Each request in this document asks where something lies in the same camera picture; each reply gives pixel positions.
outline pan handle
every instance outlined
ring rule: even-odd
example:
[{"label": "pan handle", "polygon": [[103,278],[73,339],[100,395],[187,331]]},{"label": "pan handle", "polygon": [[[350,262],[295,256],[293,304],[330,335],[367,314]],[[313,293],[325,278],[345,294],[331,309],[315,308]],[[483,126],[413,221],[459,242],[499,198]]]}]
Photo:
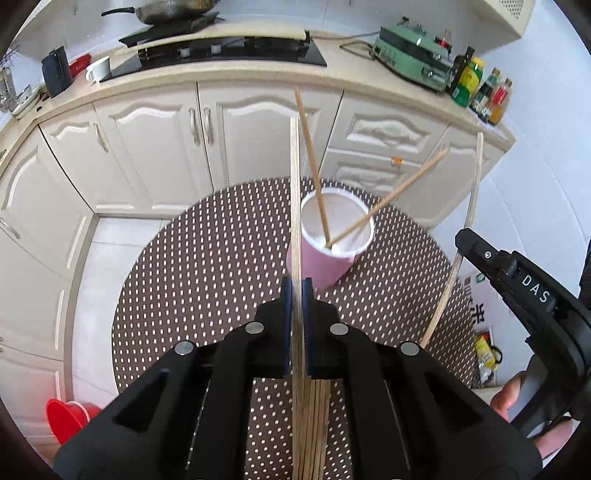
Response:
[{"label": "pan handle", "polygon": [[102,12],[100,14],[101,17],[110,14],[134,14],[135,8],[134,7],[125,7],[125,8],[114,8],[113,10],[107,10],[106,12]]}]

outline brown tablecloth with white dots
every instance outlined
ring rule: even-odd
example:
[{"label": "brown tablecloth with white dots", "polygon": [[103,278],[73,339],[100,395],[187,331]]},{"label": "brown tablecloth with white dots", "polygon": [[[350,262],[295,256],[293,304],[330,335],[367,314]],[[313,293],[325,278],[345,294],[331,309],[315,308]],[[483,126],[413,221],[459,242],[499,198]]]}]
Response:
[{"label": "brown tablecloth with white dots", "polygon": [[[368,206],[378,199],[338,182]],[[303,180],[302,195],[312,191]],[[450,264],[428,233],[393,207],[375,217],[365,254],[318,298],[372,340],[418,342]],[[113,323],[113,368],[119,392],[178,341],[217,342],[278,298],[290,240],[290,181],[270,179],[215,193],[179,216],[144,249],[127,278]],[[472,322],[457,284],[429,345],[430,353],[470,385],[475,381]],[[256,379],[245,478],[291,476],[291,384]],[[351,478],[342,383],[333,383],[324,480]]]}]

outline white kitchen cabinet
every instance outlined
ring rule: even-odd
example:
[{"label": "white kitchen cabinet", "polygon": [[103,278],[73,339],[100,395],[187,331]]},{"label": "white kitchen cabinet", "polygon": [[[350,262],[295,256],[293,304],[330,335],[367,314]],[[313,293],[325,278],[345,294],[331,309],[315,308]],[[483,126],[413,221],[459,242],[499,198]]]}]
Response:
[{"label": "white kitchen cabinet", "polygon": [[[476,135],[449,127],[436,149],[449,146],[449,155],[433,171],[400,196],[397,206],[425,227],[440,223],[468,195],[472,188]],[[503,152],[485,143],[482,177]]]},{"label": "white kitchen cabinet", "polygon": [[423,113],[345,93],[329,147],[423,163],[446,127]]},{"label": "white kitchen cabinet", "polygon": [[[290,175],[290,118],[298,117],[294,86],[199,82],[207,158],[216,190],[246,181]],[[320,161],[342,91],[302,86],[300,93]],[[301,170],[303,174],[310,174],[303,138],[300,144]]]},{"label": "white kitchen cabinet", "polygon": [[119,164],[144,199],[137,213],[178,215],[213,193],[195,83],[95,103]]},{"label": "white kitchen cabinet", "polygon": [[47,400],[66,400],[64,364],[0,347],[0,397],[14,423],[30,443],[52,441]]},{"label": "white kitchen cabinet", "polygon": [[113,153],[92,104],[84,105],[41,124],[52,152],[82,198],[96,213],[128,213],[141,210],[138,187]]},{"label": "white kitchen cabinet", "polygon": [[72,278],[92,210],[36,128],[0,177],[0,228],[64,278]]},{"label": "white kitchen cabinet", "polygon": [[0,346],[62,360],[70,282],[0,232]]},{"label": "white kitchen cabinet", "polygon": [[420,168],[419,164],[405,161],[398,164],[380,155],[328,148],[320,168],[320,176],[342,181],[383,197]]}]

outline red bucket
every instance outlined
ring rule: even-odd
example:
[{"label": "red bucket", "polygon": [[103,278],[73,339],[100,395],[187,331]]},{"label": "red bucket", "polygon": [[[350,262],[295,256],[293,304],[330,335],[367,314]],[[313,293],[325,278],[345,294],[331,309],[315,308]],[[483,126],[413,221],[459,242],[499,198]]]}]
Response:
[{"label": "red bucket", "polygon": [[63,445],[85,427],[90,419],[95,418],[100,413],[100,408],[92,403],[63,403],[51,399],[47,402],[46,413],[53,435]]}]

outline pink paper cup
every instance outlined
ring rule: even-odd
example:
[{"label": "pink paper cup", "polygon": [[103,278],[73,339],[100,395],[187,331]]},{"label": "pink paper cup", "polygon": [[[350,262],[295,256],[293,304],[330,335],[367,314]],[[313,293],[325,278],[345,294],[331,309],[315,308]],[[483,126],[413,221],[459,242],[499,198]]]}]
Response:
[{"label": "pink paper cup", "polygon": [[[322,197],[331,237],[342,233],[368,212],[360,198],[343,189],[325,187]],[[374,239],[374,231],[372,218],[332,249],[326,248],[316,192],[309,193],[301,203],[302,278],[310,277],[314,289],[318,290],[334,285],[367,250]],[[287,249],[287,270],[291,272],[291,245]]]}]

